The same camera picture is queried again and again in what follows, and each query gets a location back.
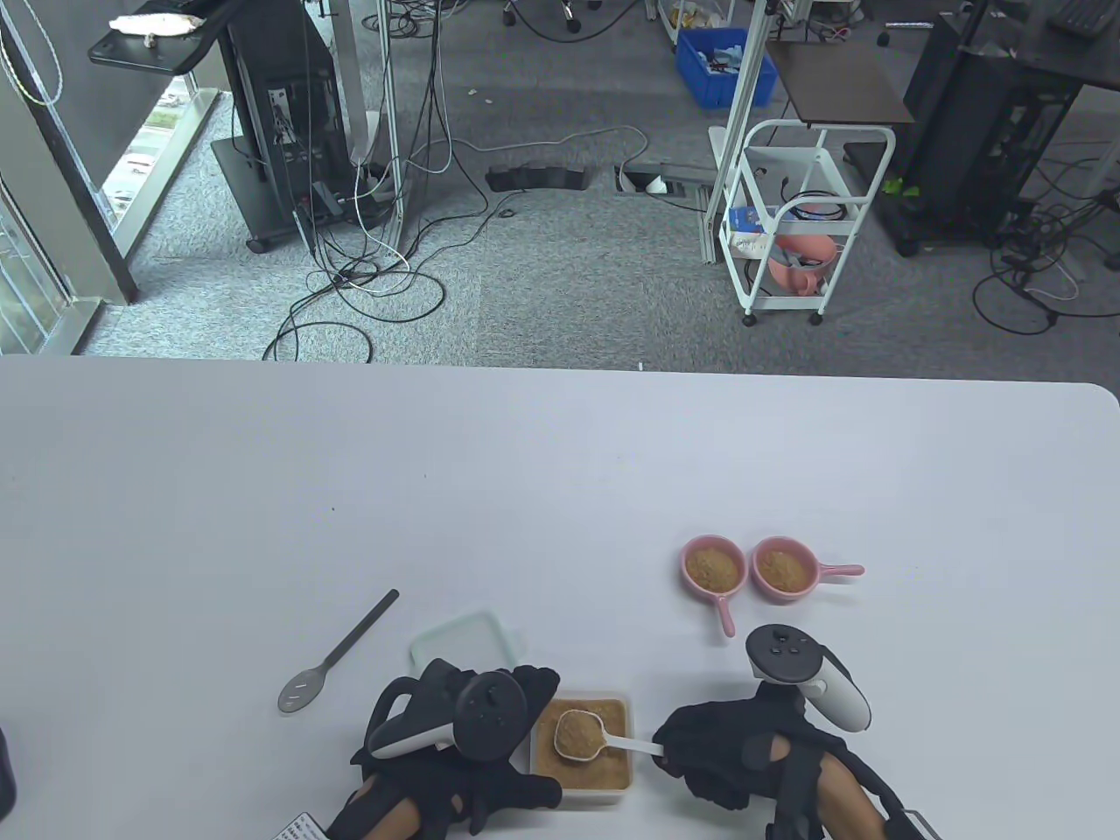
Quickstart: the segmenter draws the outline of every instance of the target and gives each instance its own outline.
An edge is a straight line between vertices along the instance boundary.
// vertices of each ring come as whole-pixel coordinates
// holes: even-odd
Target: plastic container lid
[[[478,673],[500,668],[512,671],[519,664],[513,644],[489,612],[456,618],[417,636],[409,646],[409,655],[417,675],[435,659]]]

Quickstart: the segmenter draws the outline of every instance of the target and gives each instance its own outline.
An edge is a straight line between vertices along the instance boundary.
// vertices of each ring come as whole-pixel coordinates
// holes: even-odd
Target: metal spoon
[[[400,597],[401,594],[399,591],[390,589],[389,594],[377,601],[377,606],[371,609],[368,615],[358,622],[357,626],[349,632],[346,638],[339,642],[338,646],[327,654],[321,664],[308,671],[300,671],[288,680],[288,684],[283,687],[283,691],[280,692],[280,698],[277,700],[280,711],[284,715],[291,715],[317,698],[319,692],[323,691],[323,684],[327,681],[327,671],[338,664],[338,660],[346,655],[346,652],[354,646],[354,643],[362,638],[365,632],[373,626],[373,623],[381,618],[385,610],[393,605],[393,601]]]
[[[599,745],[599,748],[595,750],[594,755],[591,756],[568,755],[567,753],[563,752],[563,749],[561,749],[560,729],[563,726],[563,719],[567,718],[569,715],[587,715],[587,717],[589,718],[595,718],[595,722],[598,724],[599,729],[603,732],[603,744]],[[603,718],[600,718],[594,711],[584,711],[582,709],[569,709],[568,711],[566,711],[563,715],[560,716],[560,718],[557,720],[556,734],[552,736],[552,747],[557,750],[557,755],[561,756],[562,758],[567,758],[568,760],[571,762],[594,762],[596,758],[599,757],[599,753],[601,753],[606,747],[616,747],[618,749],[628,749],[632,753],[646,753],[647,755],[655,755],[655,756],[665,755],[665,748],[660,744],[654,744],[653,741],[648,740],[636,740],[634,738],[623,738],[618,735],[610,735],[610,732],[607,731],[607,727],[603,722]]]

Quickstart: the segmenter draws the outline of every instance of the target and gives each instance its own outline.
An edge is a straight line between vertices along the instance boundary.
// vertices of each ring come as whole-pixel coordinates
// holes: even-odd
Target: gray carpet
[[[745,20],[749,6],[741,6]],[[562,37],[557,3],[524,0],[522,8],[539,28]],[[618,0],[609,0],[599,12],[581,12],[585,29],[620,8]],[[874,39],[877,31],[872,24],[858,35]],[[877,53],[899,91],[922,38],[896,34],[892,47]],[[368,69],[367,105],[373,108],[380,99],[376,37],[358,29],[358,44]],[[427,50],[426,41],[394,41],[402,125],[410,128],[427,75]],[[452,132],[476,144],[554,139],[631,123],[650,137],[642,160],[710,165],[707,127],[721,120],[697,108],[660,24],[644,20],[641,6],[601,38],[559,46],[539,40],[524,26],[503,28],[500,7],[475,0],[446,26],[444,59]],[[776,116],[783,99],[780,88],[775,104],[758,118]],[[297,242],[264,255],[245,250],[244,224],[208,148],[209,140],[228,134],[228,109],[224,101],[215,110],[133,258],[142,299],[106,310],[86,353],[259,358],[288,306],[306,293],[306,283],[321,283],[321,277],[308,279],[314,265]],[[1063,127],[1062,144],[1049,155],[1088,157],[1103,147],[1072,141],[1110,138],[1118,123],[1073,114]],[[780,140],[801,142],[799,133],[780,134]],[[777,312],[764,314],[758,326],[745,329],[726,269],[699,261],[693,214],[614,192],[610,166],[637,144],[634,134],[618,132],[532,151],[478,155],[460,149],[479,183],[488,165],[529,159],[579,161],[598,171],[586,193],[539,190],[511,198],[506,206],[513,216],[494,218],[470,245],[428,263],[426,271],[448,287],[447,302],[431,317],[405,326],[375,324],[332,298],[316,304],[305,319],[361,326],[373,337],[379,362],[1089,381],[1120,392],[1116,321],[1064,319],[1038,338],[1000,333],[980,320],[970,302],[972,286],[988,273],[986,252],[937,250],[903,260],[874,221],[865,227],[822,326],[810,327],[804,314]],[[445,149],[437,148],[433,159],[441,161]],[[1084,175],[1075,170],[1062,184],[1076,192]],[[452,170],[431,179],[422,215],[480,206],[479,196]],[[419,256],[466,240],[477,224],[467,220],[437,227]],[[1114,217],[1086,233],[1120,249]],[[360,250],[363,239],[361,232],[344,231],[338,237],[353,250]],[[1120,309],[1120,283],[1094,250],[1076,243],[1073,251],[1088,277],[1081,298],[1070,307]],[[1058,293],[1064,288],[1056,271],[1040,276],[1038,284]],[[1037,325],[1021,301],[998,288],[986,292],[986,309],[993,317],[1023,329]],[[400,317],[423,311],[435,296],[432,283],[418,281],[407,295],[389,300],[356,293],[352,299],[370,311]],[[290,357],[291,352],[288,340],[281,355]],[[301,358],[364,356],[361,338],[347,330],[301,333]]]

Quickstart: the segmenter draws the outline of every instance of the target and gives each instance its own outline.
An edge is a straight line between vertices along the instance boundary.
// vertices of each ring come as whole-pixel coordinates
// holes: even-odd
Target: pink bowl handle
[[[831,577],[833,575],[846,575],[848,577],[859,577],[867,569],[862,566],[825,566],[821,563],[821,577]]]
[[[724,625],[724,634],[728,638],[735,638],[735,622],[731,620],[731,610],[727,608],[727,598],[716,598],[716,609],[719,610],[719,623]]]

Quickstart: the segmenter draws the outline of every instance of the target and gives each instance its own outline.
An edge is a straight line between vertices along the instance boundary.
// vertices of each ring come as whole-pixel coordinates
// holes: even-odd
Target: hand
[[[841,738],[821,731],[803,717],[804,698],[790,687],[763,683],[750,700],[687,706],[674,711],[653,736],[665,747],[654,762],[684,783],[693,795],[728,810],[745,809],[750,795],[777,799],[785,763],[796,743],[819,755],[806,768],[811,795],[802,804],[810,837],[821,825],[833,840],[886,840],[883,815],[852,772],[836,757],[852,760],[869,782],[886,786],[848,752]],[[902,805],[890,794],[896,811]],[[908,838],[900,820],[897,837]]]
[[[805,720],[803,704],[795,688],[764,682],[750,700],[682,707],[654,734],[665,747],[654,762],[674,778],[683,776],[693,795],[731,811],[746,808],[750,794],[774,799],[782,777],[773,764],[774,736],[824,750],[843,747]]]
[[[525,694],[528,735],[556,694],[560,678],[549,669],[522,665],[514,669],[513,679]],[[472,762],[454,747],[429,747],[399,758],[376,759],[363,746],[351,764],[361,765],[367,780],[363,791],[367,792],[358,791],[335,818],[327,829],[332,840],[405,840],[418,830],[423,840],[442,840],[452,822],[469,819],[470,833],[477,834],[495,811],[560,804],[556,780],[519,773],[508,755]],[[386,833],[388,825],[377,831],[383,822],[392,823],[392,832]]]

